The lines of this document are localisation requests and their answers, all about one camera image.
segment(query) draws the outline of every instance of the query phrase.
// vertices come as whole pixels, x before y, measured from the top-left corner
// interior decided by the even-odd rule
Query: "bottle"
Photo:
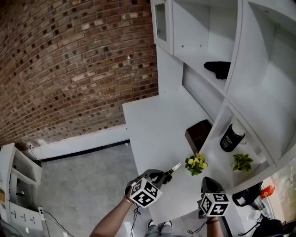
[[[245,137],[243,125],[235,118],[232,121],[232,124],[228,127],[220,142],[221,148],[226,152],[233,151]]]
[[[267,198],[269,196],[271,196],[274,192],[274,187],[271,185],[268,185],[265,189],[260,191],[260,196],[261,198]]]
[[[258,207],[259,211],[264,215],[265,217],[269,218],[270,217],[270,210],[269,208],[265,205],[264,201],[260,196],[258,196],[255,201],[255,205]]]

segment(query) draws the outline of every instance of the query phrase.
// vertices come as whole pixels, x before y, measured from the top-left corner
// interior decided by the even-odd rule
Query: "red object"
[[[269,185],[265,189],[261,190],[260,196],[261,196],[261,198],[267,198],[267,197],[271,196],[273,194],[273,192],[274,192],[274,187]]]

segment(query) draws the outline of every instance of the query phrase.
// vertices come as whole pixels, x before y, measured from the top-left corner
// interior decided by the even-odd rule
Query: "electrical outlet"
[[[45,216],[44,216],[43,208],[42,208],[42,207],[39,207],[38,210],[39,210],[39,214],[40,214],[40,218],[41,218],[41,220],[45,220]]]
[[[27,143],[27,145],[28,145],[31,149],[34,148],[34,145],[33,145],[32,143]]]

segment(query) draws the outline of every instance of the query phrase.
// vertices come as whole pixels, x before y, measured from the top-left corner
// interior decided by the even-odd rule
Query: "white wall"
[[[70,137],[58,142],[44,144],[33,148],[38,160],[67,155],[83,150],[97,148],[129,139],[126,125],[96,131],[81,136]],[[23,152],[30,159],[35,160],[30,149]]]

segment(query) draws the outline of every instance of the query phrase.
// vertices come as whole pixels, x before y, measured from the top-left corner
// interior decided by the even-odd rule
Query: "black cable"
[[[204,222],[200,227],[198,227],[195,231],[191,231],[191,230],[188,230],[187,233],[188,234],[192,234],[192,237],[194,234],[198,233],[201,231],[201,229],[203,228],[203,226],[207,223],[211,223],[211,220],[213,219],[214,217],[211,217],[210,219],[208,219],[206,222]]]
[[[37,159],[37,157],[35,156],[35,154],[33,153],[32,149],[31,149],[31,145],[30,145],[30,150],[31,150],[32,154],[34,155],[34,157],[35,157],[35,159],[36,159],[36,161],[37,161],[37,163],[38,163],[38,159]]]
[[[133,222],[133,225],[132,225],[132,227],[130,229],[130,237],[133,237],[134,236],[134,227],[135,227],[135,224],[136,224],[137,216],[141,214],[139,212],[140,206],[138,206],[136,203],[135,203],[135,205],[137,207],[134,209],[134,222]]]
[[[69,231],[67,231],[65,228],[64,228],[64,226],[62,226],[58,221],[57,221],[57,219],[56,218],[54,218],[53,217],[53,215],[51,215],[49,212],[47,212],[47,211],[45,211],[45,210],[43,210],[43,212],[45,212],[45,213],[47,213],[47,214],[49,214],[63,229],[64,229],[64,231],[68,234],[68,235],[70,235],[70,236],[72,236],[72,237],[74,237]]]
[[[46,225],[46,229],[47,229],[48,237],[50,237],[49,229],[48,229],[48,226],[47,226],[47,223],[46,223],[46,218],[44,218],[44,220],[45,220],[45,225]]]
[[[5,222],[4,220],[2,220],[2,218],[1,218],[1,215],[0,215],[0,221],[1,222],[3,222],[4,224],[6,224],[6,225],[8,225],[8,226],[10,226],[10,227],[12,227],[13,229],[15,229],[17,232],[18,232],[18,234],[21,236],[21,237],[24,237],[16,228],[14,228],[12,225],[10,225],[10,224],[8,224],[7,222]]]

